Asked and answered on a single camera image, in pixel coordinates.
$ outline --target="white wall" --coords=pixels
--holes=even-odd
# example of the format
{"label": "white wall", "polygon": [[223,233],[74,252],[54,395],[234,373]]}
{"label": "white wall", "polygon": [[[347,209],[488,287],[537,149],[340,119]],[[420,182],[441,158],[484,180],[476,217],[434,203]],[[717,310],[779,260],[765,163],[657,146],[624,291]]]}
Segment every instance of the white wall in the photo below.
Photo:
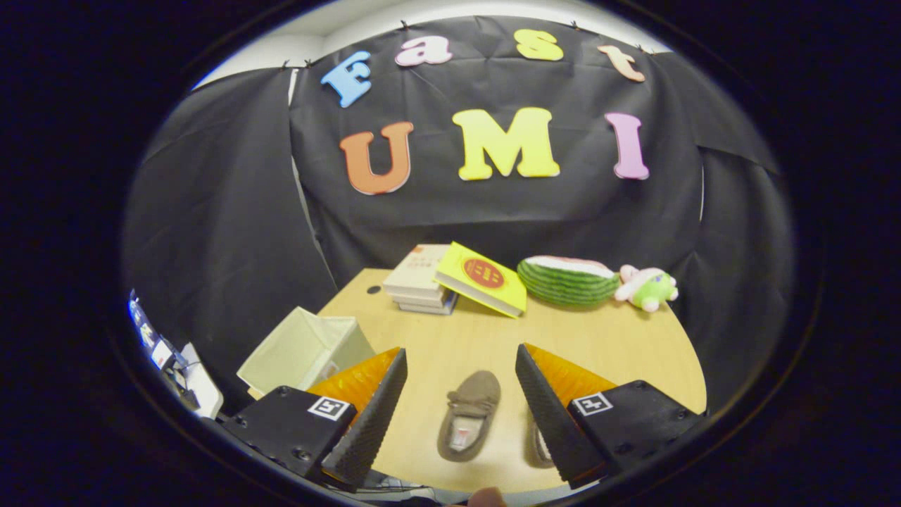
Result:
{"label": "white wall", "polygon": [[304,60],[316,60],[324,54],[322,47],[323,37],[317,35],[266,35],[244,46],[201,79],[195,88],[245,70],[281,67],[285,60],[289,60],[288,65],[291,67],[303,67]]}
{"label": "white wall", "polygon": [[401,26],[468,15],[515,15],[569,24],[650,52],[670,51],[638,28],[580,0],[339,0],[285,23],[248,44],[203,78],[198,86],[252,69],[303,66],[324,55]]}
{"label": "white wall", "polygon": [[443,18],[471,15],[521,16],[569,24],[575,21],[580,28],[598,32],[630,44],[641,44],[646,51],[669,51],[641,30],[620,18],[583,2],[570,0],[462,0],[449,3],[446,0],[413,0],[385,8],[377,14],[347,24],[325,37],[323,55],[361,41],[400,28],[400,20],[409,24],[423,23]]}

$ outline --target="pink plush toy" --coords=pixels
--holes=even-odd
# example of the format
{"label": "pink plush toy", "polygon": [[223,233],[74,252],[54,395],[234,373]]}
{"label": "pink plush toy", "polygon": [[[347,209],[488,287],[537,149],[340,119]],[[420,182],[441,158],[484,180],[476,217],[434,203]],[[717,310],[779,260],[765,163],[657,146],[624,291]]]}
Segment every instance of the pink plush toy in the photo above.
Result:
{"label": "pink plush toy", "polygon": [[661,301],[678,297],[676,279],[658,268],[636,269],[629,264],[620,268],[623,285],[614,293],[617,301],[629,300],[644,311],[657,311]]}

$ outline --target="red circle label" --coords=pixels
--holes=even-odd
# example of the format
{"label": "red circle label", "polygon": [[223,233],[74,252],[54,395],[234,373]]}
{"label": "red circle label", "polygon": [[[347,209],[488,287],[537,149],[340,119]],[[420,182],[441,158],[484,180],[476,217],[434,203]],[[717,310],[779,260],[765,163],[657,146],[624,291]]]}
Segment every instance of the red circle label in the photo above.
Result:
{"label": "red circle label", "polygon": [[481,259],[467,259],[463,263],[463,272],[469,276],[470,280],[482,287],[497,289],[504,285],[504,275],[491,263],[486,263]]}

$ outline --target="foam letter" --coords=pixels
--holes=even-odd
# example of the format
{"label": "foam letter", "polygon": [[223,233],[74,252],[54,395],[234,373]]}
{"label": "foam letter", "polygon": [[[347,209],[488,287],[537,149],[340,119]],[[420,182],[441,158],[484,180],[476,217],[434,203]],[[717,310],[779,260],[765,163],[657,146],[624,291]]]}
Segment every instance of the foam letter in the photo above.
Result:
{"label": "foam letter", "polygon": [[504,129],[484,109],[460,111],[452,118],[463,129],[464,165],[460,177],[464,180],[491,178],[491,166],[485,154],[494,161],[497,170],[510,175],[516,156],[522,150],[523,161],[516,170],[526,178],[557,176],[560,166],[551,154],[548,123],[551,112],[539,107],[524,107],[516,112],[510,129]]}
{"label": "foam letter", "polygon": [[628,180],[646,180],[651,175],[642,161],[642,145],[638,140],[638,127],[642,121],[632,115],[607,113],[604,118],[614,126],[616,148],[620,160],[614,166],[616,176]]}
{"label": "foam letter", "polygon": [[513,34],[519,44],[516,50],[530,60],[560,60],[563,50],[555,44],[557,38],[540,30],[517,30]]}
{"label": "foam letter", "polygon": [[631,63],[635,63],[635,59],[631,56],[619,51],[619,48],[616,46],[597,46],[597,48],[605,53],[608,57],[610,57],[610,61],[614,64],[614,69],[619,70],[619,73],[631,79],[632,81],[636,81],[641,83],[644,81],[644,74],[641,74],[638,70],[632,68]]}
{"label": "foam letter", "polygon": [[340,147],[347,159],[347,178],[353,188],[368,196],[387,194],[404,186],[410,178],[410,144],[407,135],[413,124],[400,122],[382,129],[391,150],[391,171],[373,174],[369,164],[369,144],[375,139],[372,132],[349,135],[341,140]]}
{"label": "foam letter", "polygon": [[395,56],[395,62],[402,67],[412,67],[421,63],[444,63],[453,55],[448,51],[450,42],[444,37],[428,35],[411,39],[401,45],[402,50]]}
{"label": "foam letter", "polygon": [[357,81],[357,78],[368,78],[369,67],[363,63],[369,58],[366,51],[357,51],[350,58],[341,62],[338,67],[329,70],[323,76],[321,84],[328,83],[341,96],[341,107],[347,107],[372,88],[369,81]]}

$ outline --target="stuffed animal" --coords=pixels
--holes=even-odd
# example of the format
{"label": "stuffed animal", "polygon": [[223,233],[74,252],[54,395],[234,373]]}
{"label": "stuffed animal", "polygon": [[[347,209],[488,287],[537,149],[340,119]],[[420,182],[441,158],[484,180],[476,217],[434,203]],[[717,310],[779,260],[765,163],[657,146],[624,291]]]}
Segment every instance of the stuffed animal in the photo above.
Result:
{"label": "stuffed animal", "polygon": [[563,306],[596,305],[610,299],[620,284],[602,263],[552,255],[523,259],[516,272],[533,296]]}
{"label": "stuffed animal", "polygon": [[617,301],[629,300],[644,311],[657,311],[661,301],[678,297],[676,279],[658,268],[636,269],[629,264],[620,268],[623,285],[616,290]]}

